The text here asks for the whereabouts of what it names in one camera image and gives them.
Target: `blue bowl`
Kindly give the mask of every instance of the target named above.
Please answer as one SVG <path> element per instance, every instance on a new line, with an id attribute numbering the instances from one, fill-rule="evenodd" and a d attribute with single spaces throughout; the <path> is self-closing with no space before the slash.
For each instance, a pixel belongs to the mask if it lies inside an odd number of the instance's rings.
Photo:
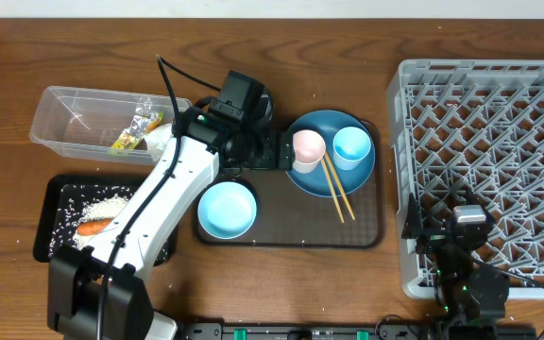
<path id="1" fill-rule="evenodd" d="M 228 240 L 244 234 L 255 221 L 255 196 L 236 182 L 209 188 L 198 203 L 198 221 L 211 236 Z"/>
<path id="2" fill-rule="evenodd" d="M 332 140 L 335 134 L 342 128 L 355 127 L 360 128 L 366 132 L 368 138 L 370 133 L 368 129 L 360 123 L 356 118 L 349 114 L 336 111 L 336 110 L 318 110 L 310 112 L 306 115 L 299 117 L 288 129 L 290 133 L 296 133 L 303 129 L 314 130 L 324 138 L 327 144 L 327 152 L 329 157 L 332 158 Z M 341 184 L 346 191 L 346 195 L 358 190 L 366 180 L 373 173 L 373 166 L 375 165 L 375 145 L 371 144 L 370 152 L 368 155 L 352 170 L 342 170 L 335 166 L 337 176 L 341 180 Z M 312 194 L 314 196 L 331 197 L 331 190 L 327 184 L 327 178 L 325 177 L 322 165 L 319 164 L 314 171 L 308 174 L 300 174 L 295 170 L 287 172 L 289 179 L 291 179 L 297 187 L 301 190 Z M 335 187 L 335 193 L 340 196 L 339 187 L 333 182 Z"/>

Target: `plastic container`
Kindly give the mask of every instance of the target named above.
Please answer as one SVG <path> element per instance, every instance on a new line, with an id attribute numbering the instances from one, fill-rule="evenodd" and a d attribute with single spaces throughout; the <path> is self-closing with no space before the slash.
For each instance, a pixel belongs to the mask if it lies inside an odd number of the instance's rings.
<path id="1" fill-rule="evenodd" d="M 131 124 L 136 104 L 144 97 L 152 101 L 154 110 L 164 112 L 160 126 L 173 120 L 168 96 L 50 86 L 43 92 L 35 113 L 30 140 L 64 157 L 153 165 L 155 161 L 145 150 L 110 153 L 112 144 Z M 190 101 L 178 98 L 180 112 L 190 106 Z"/>
<path id="2" fill-rule="evenodd" d="M 434 261 L 400 235 L 413 193 L 424 224 L 471 188 L 497 225 L 473 256 L 544 282 L 544 61 L 405 60 L 387 89 L 402 288 L 434 298 Z M 511 287 L 510 298 L 544 298 Z"/>

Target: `snack wrapper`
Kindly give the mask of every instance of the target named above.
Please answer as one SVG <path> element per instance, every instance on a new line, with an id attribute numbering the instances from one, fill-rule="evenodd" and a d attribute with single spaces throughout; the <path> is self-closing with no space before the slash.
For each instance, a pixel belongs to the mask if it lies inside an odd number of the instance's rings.
<path id="1" fill-rule="evenodd" d="M 155 111 L 149 97 L 141 97 L 136 104 L 135 115 L 131 125 L 121 132 L 119 138 L 112 145 L 109 152 L 112 155 L 125 155 L 120 150 L 134 149 L 144 138 L 146 133 L 155 128 L 162 120 L 163 112 Z"/>

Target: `chopsticks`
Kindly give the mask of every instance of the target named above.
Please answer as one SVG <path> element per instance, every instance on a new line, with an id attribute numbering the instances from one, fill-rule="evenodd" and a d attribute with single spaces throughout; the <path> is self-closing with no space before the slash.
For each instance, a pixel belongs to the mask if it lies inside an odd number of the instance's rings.
<path id="1" fill-rule="evenodd" d="M 320 160 L 320 162 L 322 162 L 322 169 L 325 171 L 327 184 L 329 184 L 329 189 L 331 189 L 332 199 L 335 202 L 335 208 L 337 208 L 337 212 L 339 213 L 339 218 L 341 218 L 341 223 L 344 223 L 344 215 L 341 213 L 341 207 L 339 207 L 339 201 L 337 200 L 337 195 L 335 194 L 335 188 L 332 185 L 331 176 L 329 176 L 329 170 L 327 170 L 326 163 L 329 164 L 333 179 L 335 179 L 335 183 L 337 183 L 337 187 L 339 188 L 341 197 L 344 198 L 344 202 L 346 203 L 346 206 L 348 207 L 348 211 L 349 211 L 349 214 L 351 215 L 351 219 L 356 220 L 356 217 L 354 216 L 354 212 L 352 211 L 351 206 L 349 205 L 348 196 L 346 195 L 346 192 L 344 191 L 344 187 L 341 185 L 341 181 L 339 180 L 339 176 L 337 176 L 335 167 L 332 165 L 332 161 L 331 161 L 331 158 L 329 157 L 329 153 L 325 152 L 325 157 L 322 160 Z"/>
<path id="2" fill-rule="evenodd" d="M 341 185 L 341 181 L 339 180 L 339 176 L 337 176 L 337 172 L 335 171 L 335 167 L 332 165 L 331 158 L 329 158 L 329 153 L 325 152 L 325 160 L 329 163 L 329 167 L 332 172 L 332 176 L 335 179 L 335 183 L 337 183 L 337 187 L 339 187 L 339 192 L 341 193 L 341 197 L 344 198 L 344 202 L 346 203 L 346 206 L 348 207 L 349 214 L 351 215 L 351 219 L 356 220 L 356 217 L 354 216 L 354 212 L 351 210 L 351 206 L 349 205 L 348 196 L 346 195 L 346 192 L 344 191 L 344 186 Z"/>
<path id="3" fill-rule="evenodd" d="M 341 218 L 341 223 L 344 223 L 344 215 L 341 213 L 341 207 L 339 206 L 339 201 L 337 201 L 335 188 L 332 186 L 331 177 L 329 176 L 329 170 L 327 170 L 327 164 L 325 163 L 324 159 L 320 160 L 320 162 L 322 163 L 322 169 L 325 171 L 325 177 L 327 178 L 327 184 L 329 184 L 329 189 L 331 189 L 332 200 L 335 201 L 335 208 L 337 208 L 337 212 L 339 213 L 339 218 Z"/>

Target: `wooden table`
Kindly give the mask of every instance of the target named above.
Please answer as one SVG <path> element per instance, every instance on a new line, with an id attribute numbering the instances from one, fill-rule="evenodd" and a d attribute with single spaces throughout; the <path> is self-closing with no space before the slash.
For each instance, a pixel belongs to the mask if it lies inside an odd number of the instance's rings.
<path id="1" fill-rule="evenodd" d="M 390 313 L 441 313 L 400 288 L 384 99 L 391 76 L 405 59 L 544 60 L 544 22 L 0 20 L 0 338 L 60 338 L 45 324 L 47 265 L 31 254 L 47 181 L 65 172 L 150 170 L 63 158 L 31 143 L 43 89 L 165 94 L 157 53 L 214 84 L 230 68 L 258 78 L 272 90 L 279 119 L 337 108 L 373 121 L 382 134 L 387 218 L 373 250 L 290 250 L 204 246 L 187 214 L 177 253 L 148 284 L 153 305 L 187 322 L 374 324 Z M 178 75 L 172 81 L 193 101 L 211 94 Z M 544 301 L 510 301 L 506 322 L 540 332 Z"/>

